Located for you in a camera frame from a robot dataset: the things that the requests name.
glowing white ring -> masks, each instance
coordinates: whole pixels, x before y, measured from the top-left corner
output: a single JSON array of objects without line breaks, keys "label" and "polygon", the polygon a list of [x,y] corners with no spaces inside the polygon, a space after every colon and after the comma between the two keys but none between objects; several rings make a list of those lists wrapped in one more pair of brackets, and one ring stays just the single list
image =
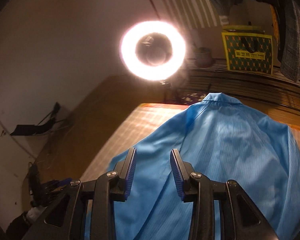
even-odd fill
[{"label": "glowing white ring", "polygon": [[[159,66],[148,66],[139,61],[136,55],[138,41],[150,33],[166,35],[171,42],[170,60]],[[164,80],[175,73],[182,65],[186,54],[186,44],[178,31],[170,24],[160,21],[141,22],[134,25],[122,39],[121,56],[126,67],[135,75],[148,80]]]}]

striped towel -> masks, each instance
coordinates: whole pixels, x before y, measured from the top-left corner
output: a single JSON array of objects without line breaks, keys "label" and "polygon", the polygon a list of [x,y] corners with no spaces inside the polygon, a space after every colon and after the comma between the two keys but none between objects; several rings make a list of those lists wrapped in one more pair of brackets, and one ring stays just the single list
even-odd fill
[{"label": "striped towel", "polygon": [[209,0],[153,0],[160,17],[179,28],[198,29],[220,26],[220,19]]}]

blue striped fabric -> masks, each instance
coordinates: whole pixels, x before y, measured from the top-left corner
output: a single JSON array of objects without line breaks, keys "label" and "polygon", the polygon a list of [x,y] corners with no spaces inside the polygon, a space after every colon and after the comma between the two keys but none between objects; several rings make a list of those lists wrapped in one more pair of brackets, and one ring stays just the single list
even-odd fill
[{"label": "blue striped fabric", "polygon": [[[234,179],[281,240],[300,229],[300,150],[290,128],[225,94],[209,94],[134,146],[131,194],[115,203],[117,239],[188,239],[192,203],[178,197],[170,151],[212,180]],[[116,156],[111,170],[127,154]],[[218,206],[216,239],[220,239]]]}]

wooden floor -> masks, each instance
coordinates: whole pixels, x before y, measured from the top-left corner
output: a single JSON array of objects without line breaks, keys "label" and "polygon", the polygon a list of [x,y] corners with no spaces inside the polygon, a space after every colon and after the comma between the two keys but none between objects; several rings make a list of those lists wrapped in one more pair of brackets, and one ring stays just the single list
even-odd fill
[{"label": "wooden floor", "polygon": [[[107,78],[74,110],[69,127],[53,134],[36,163],[41,181],[80,178],[107,139],[141,103],[159,103],[163,86],[131,76]],[[300,113],[293,110],[238,98],[247,106],[268,114],[276,121],[300,126]],[[27,180],[23,183],[23,210],[28,210]]]}]

wire rack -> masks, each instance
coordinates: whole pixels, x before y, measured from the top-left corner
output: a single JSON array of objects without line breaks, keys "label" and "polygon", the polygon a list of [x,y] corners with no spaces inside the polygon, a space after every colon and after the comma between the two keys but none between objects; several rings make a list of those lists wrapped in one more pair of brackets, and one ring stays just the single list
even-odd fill
[{"label": "wire rack", "polygon": [[230,96],[258,100],[294,110],[300,115],[300,82],[283,76],[274,66],[273,75],[229,71],[225,59],[216,59],[211,67],[199,68],[188,59],[189,78],[183,91],[223,92]]}]

